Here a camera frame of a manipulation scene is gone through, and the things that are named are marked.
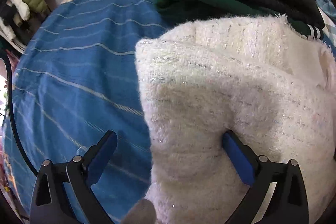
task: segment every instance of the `green garment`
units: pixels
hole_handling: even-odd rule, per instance
[[[29,6],[30,11],[41,14],[48,9],[44,0],[22,0]]]
[[[176,24],[227,16],[279,15],[270,9],[247,5],[238,0],[155,0],[155,5],[165,20]],[[310,35],[307,24],[290,18],[288,22],[302,35]]]

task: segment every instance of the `blue blanket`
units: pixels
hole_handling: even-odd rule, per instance
[[[137,92],[134,46],[167,31],[153,0],[73,0],[60,5],[35,34],[15,73],[13,103],[23,147],[39,170],[43,160],[83,155],[107,130],[118,146],[92,190],[114,222],[146,192],[151,154]],[[35,177],[5,120],[5,153],[29,212]],[[86,223],[72,191],[70,201]]]

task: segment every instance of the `white fuzzy sweater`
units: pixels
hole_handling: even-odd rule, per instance
[[[158,223],[224,223],[233,213],[248,187],[221,146],[228,128],[257,155],[296,159],[310,223],[322,214],[336,186],[336,69],[324,45],[284,16],[188,22],[139,41],[136,68]]]

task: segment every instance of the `olive puffer jacket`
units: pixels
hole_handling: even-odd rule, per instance
[[[26,3],[30,10],[35,13],[43,13],[48,9],[48,6],[44,0],[22,0]]]

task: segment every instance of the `hanging clothes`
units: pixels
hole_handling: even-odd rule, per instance
[[[19,39],[19,41],[21,43],[23,43],[24,45],[28,45],[30,39],[33,37],[32,33],[28,33],[26,30],[18,27],[14,21],[12,20],[12,22],[10,23],[10,26],[13,30],[13,32],[15,33],[17,39]]]
[[[6,37],[12,41],[16,38],[16,35],[9,25],[5,25],[3,19],[0,17],[0,30],[6,35]]]
[[[5,5],[3,9],[0,12],[0,17],[3,19],[3,23],[5,26],[8,26],[11,21],[13,21],[13,18],[15,14],[17,13],[17,9],[15,5],[9,6]]]
[[[44,13],[48,9],[48,5],[44,0],[22,0],[29,6],[34,13]]]
[[[10,52],[12,52],[18,58],[21,57],[22,53],[19,52],[17,49],[15,49],[13,47],[13,45],[11,45],[10,43],[8,43],[8,41],[2,35],[0,35],[0,48],[9,50]]]
[[[22,20],[28,20],[30,17],[30,10],[27,4],[25,4],[22,0],[10,0],[15,7],[17,8],[17,12],[19,13]]]
[[[12,74],[14,74],[16,66],[19,62],[19,58],[17,58],[17,56],[14,53],[10,52],[8,49],[5,49],[5,52],[7,53],[8,59],[10,61],[10,65],[12,67]]]

